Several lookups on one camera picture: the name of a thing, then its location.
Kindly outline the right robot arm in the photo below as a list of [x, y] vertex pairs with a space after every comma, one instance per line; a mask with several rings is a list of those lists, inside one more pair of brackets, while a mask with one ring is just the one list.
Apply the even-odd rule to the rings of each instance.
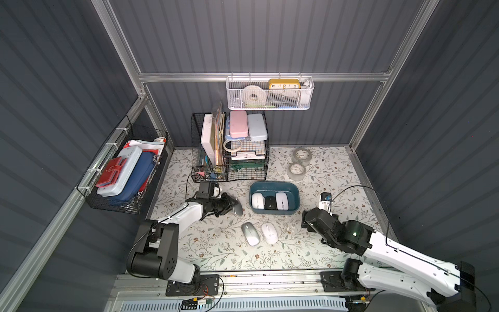
[[441, 261], [397, 243], [357, 220], [341, 222], [319, 208], [306, 211], [302, 226], [346, 254], [339, 281], [330, 286], [379, 290], [418, 300], [438, 311], [476, 311], [475, 269], [464, 261]]

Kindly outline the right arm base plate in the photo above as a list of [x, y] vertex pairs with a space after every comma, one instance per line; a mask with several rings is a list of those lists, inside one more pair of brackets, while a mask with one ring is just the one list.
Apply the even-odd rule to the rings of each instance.
[[359, 282], [344, 281], [339, 271], [320, 272], [320, 283], [322, 284], [324, 292], [374, 291], [373, 288], [363, 287]]

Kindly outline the black mouse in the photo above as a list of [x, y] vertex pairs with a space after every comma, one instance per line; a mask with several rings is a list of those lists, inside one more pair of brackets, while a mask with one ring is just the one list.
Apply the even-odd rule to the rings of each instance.
[[278, 209], [278, 204], [275, 196], [266, 196], [265, 197], [265, 210], [276, 211]]

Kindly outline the silver grey mouse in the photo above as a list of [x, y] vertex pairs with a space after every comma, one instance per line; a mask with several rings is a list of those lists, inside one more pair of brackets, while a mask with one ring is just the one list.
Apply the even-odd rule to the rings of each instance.
[[275, 194], [275, 199], [278, 211], [289, 210], [288, 197], [285, 192], [277, 192]]

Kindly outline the white rounded mouse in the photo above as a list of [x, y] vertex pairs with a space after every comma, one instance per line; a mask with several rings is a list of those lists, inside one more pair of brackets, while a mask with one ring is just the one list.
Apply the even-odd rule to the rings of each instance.
[[263, 210], [265, 208], [265, 197], [260, 192], [255, 192], [252, 194], [252, 208]]

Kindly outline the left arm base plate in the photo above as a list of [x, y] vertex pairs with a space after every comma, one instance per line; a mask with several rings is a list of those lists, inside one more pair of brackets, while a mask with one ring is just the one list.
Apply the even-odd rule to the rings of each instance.
[[222, 281], [218, 274], [195, 276], [191, 283], [168, 282], [165, 295], [174, 296], [215, 296]]

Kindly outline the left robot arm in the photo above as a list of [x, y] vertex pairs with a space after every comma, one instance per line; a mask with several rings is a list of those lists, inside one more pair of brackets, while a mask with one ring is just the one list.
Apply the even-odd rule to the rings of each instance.
[[146, 220], [136, 235], [126, 260], [126, 270], [139, 278], [158, 278], [171, 282], [200, 282], [199, 266], [178, 257], [179, 237], [195, 222], [227, 213], [241, 216], [243, 208], [235, 197], [223, 192], [218, 197], [189, 198], [178, 210], [162, 220]]

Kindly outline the teal storage box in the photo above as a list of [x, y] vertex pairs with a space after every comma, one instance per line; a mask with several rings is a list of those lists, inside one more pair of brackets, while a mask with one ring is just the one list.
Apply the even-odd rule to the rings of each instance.
[[292, 215], [300, 208], [300, 194], [293, 183], [258, 181], [250, 186], [249, 205], [261, 215]]

